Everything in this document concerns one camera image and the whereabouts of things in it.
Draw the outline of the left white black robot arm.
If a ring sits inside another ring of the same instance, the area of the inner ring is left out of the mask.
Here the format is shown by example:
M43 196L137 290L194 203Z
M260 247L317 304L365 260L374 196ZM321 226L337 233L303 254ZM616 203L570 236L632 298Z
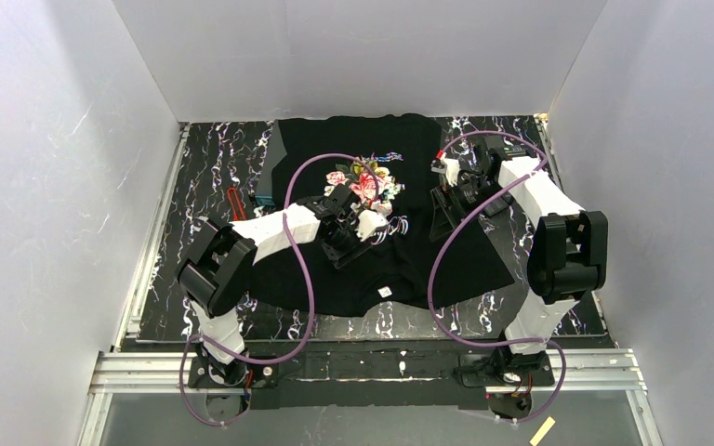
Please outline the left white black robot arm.
M362 203L345 185L266 216L230 223L205 220L176 271L198 319L193 341L204 370L214 373L218 383L235 387L245 381L249 366L273 365L273 360L247 358L236 310L259 261L285 250L300 255L301 245L318 243L326 258L342 267L387 226L377 205Z

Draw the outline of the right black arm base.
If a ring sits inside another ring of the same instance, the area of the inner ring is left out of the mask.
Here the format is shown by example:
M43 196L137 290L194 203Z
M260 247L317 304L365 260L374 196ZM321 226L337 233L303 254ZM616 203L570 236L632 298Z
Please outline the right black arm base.
M556 381L546 352L522 355L509 348L461 355L453 375L464 387L553 386Z

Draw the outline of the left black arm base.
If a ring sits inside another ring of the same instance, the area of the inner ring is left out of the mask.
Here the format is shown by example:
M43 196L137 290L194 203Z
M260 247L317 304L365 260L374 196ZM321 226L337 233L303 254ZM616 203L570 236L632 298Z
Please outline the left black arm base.
M223 365L212 358L196 356L186 384L189 388L275 388L278 368L240 361Z

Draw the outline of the black printed t-shirt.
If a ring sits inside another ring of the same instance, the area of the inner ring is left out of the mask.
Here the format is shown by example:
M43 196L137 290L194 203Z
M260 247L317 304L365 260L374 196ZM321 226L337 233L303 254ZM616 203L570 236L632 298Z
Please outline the black printed t-shirt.
M425 308L455 303L512 285L512 274L471 222L434 262L444 240L431 242L430 191L438 184L430 164L442 137L441 127L418 114L381 118L333 117L289 119L276 134L285 150L272 169L275 202L321 195L327 187L346 185L363 199L374 194L374 181L395 183L391 232L343 269L335 269L317 243L303 244L300 255L288 250L259 261L249 294L284 309L320 310L322 315L360 317L390 300ZM392 295L377 290L388 286Z

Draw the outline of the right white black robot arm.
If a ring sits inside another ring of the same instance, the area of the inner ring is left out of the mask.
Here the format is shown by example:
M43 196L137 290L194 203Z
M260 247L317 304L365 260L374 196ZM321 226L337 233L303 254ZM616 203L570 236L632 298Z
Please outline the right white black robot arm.
M476 147L478 167L463 169L440 150L431 163L440 178L433 188L432 240L444 253L481 211L510 196L534 226L526 273L529 290L515 318L491 344L491 353L460 357L454 376L464 387L550 386L546 353L561 319L606 278L608 220L568 198L545 172L546 154L519 139L515 146Z

